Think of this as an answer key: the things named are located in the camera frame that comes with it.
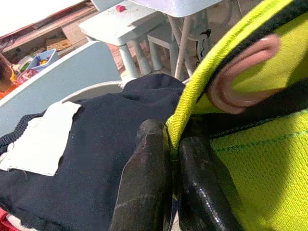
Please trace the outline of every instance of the neon yellow bag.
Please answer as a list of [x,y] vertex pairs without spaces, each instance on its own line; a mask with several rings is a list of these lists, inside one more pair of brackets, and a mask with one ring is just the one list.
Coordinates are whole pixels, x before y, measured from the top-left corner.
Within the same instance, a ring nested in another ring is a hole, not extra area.
[[[260,103],[249,115],[222,114],[203,93],[236,55],[273,32],[281,38],[277,55],[240,74],[232,86],[243,92],[285,91],[271,98],[272,107]],[[308,1],[265,0],[207,54],[167,122],[171,160],[177,162],[190,117],[215,118],[210,144],[234,183],[223,190],[248,231],[308,231],[307,77]]]

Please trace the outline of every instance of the navy blue fabric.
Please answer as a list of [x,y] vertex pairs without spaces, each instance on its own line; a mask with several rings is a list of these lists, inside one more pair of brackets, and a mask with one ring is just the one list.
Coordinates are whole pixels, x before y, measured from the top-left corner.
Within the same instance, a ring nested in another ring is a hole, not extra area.
[[172,77],[154,75],[121,93],[80,102],[56,175],[0,170],[0,206],[38,230],[108,230],[139,125],[166,121],[183,88]]

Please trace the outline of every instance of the red fabric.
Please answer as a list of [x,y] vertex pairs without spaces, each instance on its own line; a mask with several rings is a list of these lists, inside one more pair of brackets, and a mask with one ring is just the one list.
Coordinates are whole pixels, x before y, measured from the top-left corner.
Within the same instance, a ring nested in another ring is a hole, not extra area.
[[6,219],[7,214],[7,212],[0,208],[0,231],[19,231],[8,222]]

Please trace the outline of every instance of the stitched seam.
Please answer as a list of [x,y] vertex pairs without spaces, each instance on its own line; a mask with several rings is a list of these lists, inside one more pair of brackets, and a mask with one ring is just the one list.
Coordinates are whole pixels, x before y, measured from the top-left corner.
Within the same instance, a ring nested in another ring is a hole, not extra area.
[[232,150],[236,150],[236,149],[252,148],[252,147],[257,147],[257,146],[263,145],[263,144],[280,142],[280,141],[289,139],[291,137],[296,137],[296,136],[306,135],[306,134],[308,134],[308,130],[303,130],[303,131],[298,131],[298,132],[295,132],[295,133],[285,134],[283,136],[276,137],[274,139],[264,140],[264,141],[257,141],[257,142],[252,142],[252,143],[235,145],[235,146],[231,146],[231,147],[225,147],[225,148],[217,148],[217,149],[214,148],[214,150],[215,150],[215,152],[227,152],[227,151],[232,151]]
[[231,128],[231,129],[228,129],[228,130],[225,130],[225,131],[221,131],[219,133],[210,135],[210,138],[217,138],[217,137],[221,137],[221,136],[223,136],[225,134],[234,133],[234,132],[241,131],[241,130],[244,130],[244,129],[256,127],[256,126],[268,123],[268,122],[270,122],[272,120],[275,120],[275,119],[279,119],[279,118],[292,118],[294,116],[297,116],[298,114],[306,114],[306,113],[308,113],[308,109],[305,109],[305,110],[302,110],[302,111],[299,111],[299,112],[295,112],[295,113],[292,113],[292,114],[286,115],[286,116],[280,116],[279,115],[279,116],[276,116],[276,117],[273,117],[273,118],[260,120],[260,121],[255,122],[255,123],[249,123],[249,124],[245,124],[245,125],[242,125],[242,126],[239,126],[239,127],[235,127],[235,128]]

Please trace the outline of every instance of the red toy block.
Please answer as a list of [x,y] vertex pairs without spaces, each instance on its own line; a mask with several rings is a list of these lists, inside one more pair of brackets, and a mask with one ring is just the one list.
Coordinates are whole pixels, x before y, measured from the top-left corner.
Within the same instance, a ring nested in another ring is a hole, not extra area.
[[115,9],[118,12],[123,12],[124,10],[126,10],[125,6],[123,5],[116,5]]

